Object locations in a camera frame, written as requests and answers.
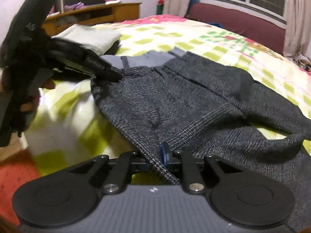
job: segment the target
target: bed sheet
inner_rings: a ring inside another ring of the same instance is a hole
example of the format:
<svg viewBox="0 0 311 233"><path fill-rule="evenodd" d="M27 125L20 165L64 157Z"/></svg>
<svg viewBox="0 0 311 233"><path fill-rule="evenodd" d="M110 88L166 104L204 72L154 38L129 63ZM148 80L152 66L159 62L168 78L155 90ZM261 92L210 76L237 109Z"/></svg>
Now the bed sheet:
<svg viewBox="0 0 311 233"><path fill-rule="evenodd" d="M122 33L118 56L138 56L150 50L169 51L175 46L226 66L235 66L298 105L311 118L311 81L281 55L235 33L191 20L156 18L101 24ZM41 175L107 154L111 158L131 150L131 145L102 117L91 95L90 81L59 82L56 89L41 90L38 115L25 133L29 151ZM267 139L280 134L254 124ZM310 154L310 141L304 141Z"/></svg>

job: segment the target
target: gray plastic base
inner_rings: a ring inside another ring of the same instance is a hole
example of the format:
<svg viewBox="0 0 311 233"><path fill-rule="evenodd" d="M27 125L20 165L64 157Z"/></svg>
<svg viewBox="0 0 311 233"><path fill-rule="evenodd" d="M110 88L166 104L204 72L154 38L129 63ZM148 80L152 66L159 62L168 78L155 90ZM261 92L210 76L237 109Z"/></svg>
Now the gray plastic base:
<svg viewBox="0 0 311 233"><path fill-rule="evenodd" d="M181 186L129 185L123 193L106 195L97 208L76 224L38 229L22 224L23 233L292 233L287 226L250 230L218 216L203 196Z"/></svg>

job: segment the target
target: black cloth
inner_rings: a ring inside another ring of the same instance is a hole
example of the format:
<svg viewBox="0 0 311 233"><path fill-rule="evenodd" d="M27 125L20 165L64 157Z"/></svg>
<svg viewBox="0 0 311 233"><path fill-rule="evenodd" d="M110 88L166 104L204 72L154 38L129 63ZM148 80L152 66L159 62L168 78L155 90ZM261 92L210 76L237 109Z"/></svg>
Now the black cloth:
<svg viewBox="0 0 311 233"><path fill-rule="evenodd" d="M92 78L95 103L167 180L178 183L159 160L163 141L171 150L217 155L285 183L297 202L290 226L311 224L311 158L302 146L311 140L311 120L297 106L244 70L192 53L122 72L118 83ZM290 135L268 140L250 123Z"/></svg>

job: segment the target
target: metal screw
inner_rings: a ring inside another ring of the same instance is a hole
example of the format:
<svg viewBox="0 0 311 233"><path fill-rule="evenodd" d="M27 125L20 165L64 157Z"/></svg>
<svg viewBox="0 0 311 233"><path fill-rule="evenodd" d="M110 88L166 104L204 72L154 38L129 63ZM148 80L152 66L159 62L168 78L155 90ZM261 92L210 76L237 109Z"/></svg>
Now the metal screw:
<svg viewBox="0 0 311 233"><path fill-rule="evenodd" d="M115 184L107 184L104 186L104 190L109 193L113 193L119 190L119 187Z"/></svg>
<svg viewBox="0 0 311 233"><path fill-rule="evenodd" d="M189 185L189 189L194 192L199 192L204 189L204 186L200 183L192 183Z"/></svg>

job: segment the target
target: wooden cabinet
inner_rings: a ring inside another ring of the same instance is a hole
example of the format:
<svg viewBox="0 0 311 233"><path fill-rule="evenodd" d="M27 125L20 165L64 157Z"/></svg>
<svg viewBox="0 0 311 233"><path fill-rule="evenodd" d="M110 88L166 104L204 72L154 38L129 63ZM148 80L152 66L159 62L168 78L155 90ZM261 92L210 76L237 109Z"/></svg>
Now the wooden cabinet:
<svg viewBox="0 0 311 233"><path fill-rule="evenodd" d="M74 24L96 25L116 23L139 18L141 3L115 3L93 5L46 18L43 29L50 36L56 35Z"/></svg>

